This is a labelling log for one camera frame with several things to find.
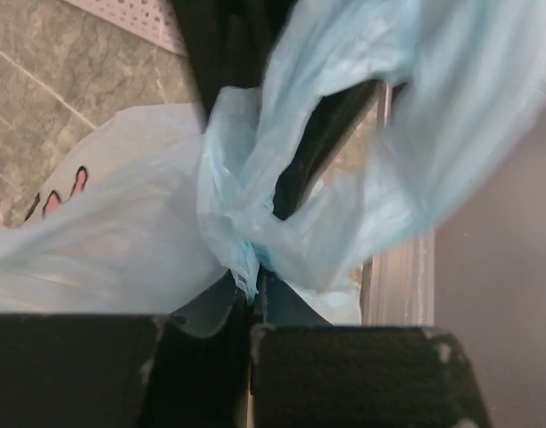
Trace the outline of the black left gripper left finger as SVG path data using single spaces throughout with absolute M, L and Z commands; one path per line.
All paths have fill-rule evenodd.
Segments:
M 0 314 L 0 427 L 243 427 L 231 275 L 170 315 Z

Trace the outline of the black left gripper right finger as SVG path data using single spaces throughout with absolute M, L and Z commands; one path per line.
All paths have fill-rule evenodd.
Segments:
M 454 335 L 420 326 L 331 325 L 274 273 L 258 274 L 251 330 L 258 427 L 488 427 Z

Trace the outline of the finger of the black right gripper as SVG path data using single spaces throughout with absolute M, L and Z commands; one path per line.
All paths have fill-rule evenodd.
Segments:
M 226 86 L 261 86 L 293 0 L 175 0 L 191 74 L 207 121 Z
M 311 114 L 294 158 L 277 181 L 273 214 L 295 213 L 305 191 L 350 137 L 372 104 L 378 82 L 370 80 L 321 99 Z

